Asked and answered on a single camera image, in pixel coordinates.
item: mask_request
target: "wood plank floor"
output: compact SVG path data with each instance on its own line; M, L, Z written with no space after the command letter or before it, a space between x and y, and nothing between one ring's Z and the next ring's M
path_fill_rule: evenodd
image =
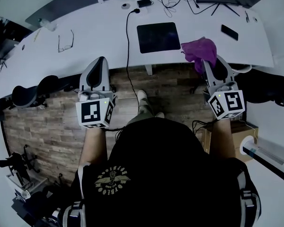
M194 95L190 94L190 88L198 82L192 64L157 65L153 67L153 76L148 76L144 67L129 68L129 73L135 90L145 90L155 113L163 112L167 119L190 129L193 120L212 120L210 107L204 105L205 85L200 85ZM110 128L121 128L137 115L137 100L126 69L110 70L110 76L118 96ZM23 153L23 146L28 144L27 151L38 156L36 165L42 175L56 180L62 173L66 183L71 183L85 136L85 129L78 125L77 101L75 92L59 92L51 95L44 110L6 110L4 129L10 151ZM106 133L108 155L115 144L115 134Z

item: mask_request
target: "pants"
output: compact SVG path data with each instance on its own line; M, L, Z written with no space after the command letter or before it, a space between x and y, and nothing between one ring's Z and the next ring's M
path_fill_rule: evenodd
M155 117L151 108L151 105L149 101L146 98L141 99L139 103L139 112L138 115L135 116L132 120L128 122L127 125L133 123L133 122L138 122L143 119L149 119Z

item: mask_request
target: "white box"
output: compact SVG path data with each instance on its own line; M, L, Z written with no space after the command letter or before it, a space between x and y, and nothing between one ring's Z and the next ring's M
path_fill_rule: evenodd
M89 129L108 127L114 106L109 97L76 103L79 125Z
M215 92L208 103L218 120L233 118L245 111L242 90Z

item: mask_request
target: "table leg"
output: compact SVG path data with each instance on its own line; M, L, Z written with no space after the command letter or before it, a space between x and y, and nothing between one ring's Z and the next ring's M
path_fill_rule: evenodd
M147 75L152 76L152 65L145 65Z

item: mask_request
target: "white shoe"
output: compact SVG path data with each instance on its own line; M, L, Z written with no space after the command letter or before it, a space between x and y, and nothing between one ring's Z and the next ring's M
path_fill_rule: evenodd
M162 112L157 113L155 117L156 118L162 118L162 119L165 118L164 113L162 113Z
M138 94L137 94L137 97L138 97L138 101L140 102L141 99L143 99L143 98L147 99L147 94L143 90L139 90Z

